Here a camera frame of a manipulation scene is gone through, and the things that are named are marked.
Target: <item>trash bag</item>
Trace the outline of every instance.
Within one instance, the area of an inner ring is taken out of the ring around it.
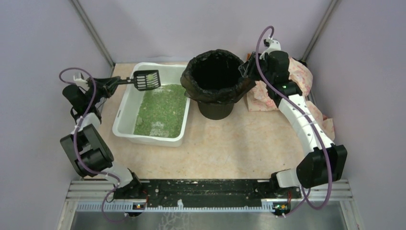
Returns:
[[[238,67],[242,64],[239,57],[222,49],[194,57],[180,78],[185,95],[205,104],[237,103],[256,85],[254,80],[241,76]]]

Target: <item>trash can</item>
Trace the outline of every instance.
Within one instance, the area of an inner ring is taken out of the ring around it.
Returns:
[[[230,115],[255,81],[241,76],[243,61],[233,53],[217,49],[202,53],[189,61],[180,83],[185,95],[197,101],[203,116],[220,120]]]

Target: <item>floor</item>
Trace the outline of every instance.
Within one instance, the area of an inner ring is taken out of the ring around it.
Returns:
[[[113,76],[126,78],[135,63],[117,64]],[[295,167],[303,158],[299,139],[279,111],[249,112],[245,98],[219,121],[200,114],[191,101],[180,147],[134,144],[112,132],[126,86],[104,104],[99,133],[116,161],[144,179],[255,179]]]

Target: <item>white plastic tray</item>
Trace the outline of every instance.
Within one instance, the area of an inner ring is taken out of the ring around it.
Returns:
[[[159,71],[161,85],[180,85],[180,77],[185,68],[186,65],[160,65],[156,63],[142,62],[134,67],[133,72],[131,73],[131,78],[134,71],[157,69]],[[127,85],[123,99],[121,100],[120,108],[118,109],[117,115],[114,120],[113,133],[118,137],[127,138],[131,142],[137,144],[179,147],[183,142],[183,135],[185,133],[186,120],[188,118],[190,99],[188,98],[186,101],[182,128],[178,137],[158,138],[134,135],[135,122],[137,120],[138,111],[141,106],[144,93],[145,91],[138,91],[134,87],[134,85]]]

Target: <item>pink cloth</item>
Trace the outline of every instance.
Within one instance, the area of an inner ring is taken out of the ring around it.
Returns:
[[[303,96],[306,97],[310,93],[310,89],[312,88],[313,75],[310,70],[302,63],[294,60],[293,58],[289,58],[289,61],[289,79],[296,82],[296,84],[302,90]],[[268,96],[266,84],[262,81],[257,81],[256,84],[257,86],[255,86],[247,93],[248,110],[277,110],[278,108],[276,107],[275,102]],[[323,132],[325,132],[325,134],[331,140],[334,140],[335,133],[333,119],[327,119],[327,117],[323,116],[320,110],[311,101],[306,101],[306,105],[310,110],[310,113],[320,125],[320,128],[323,130]]]

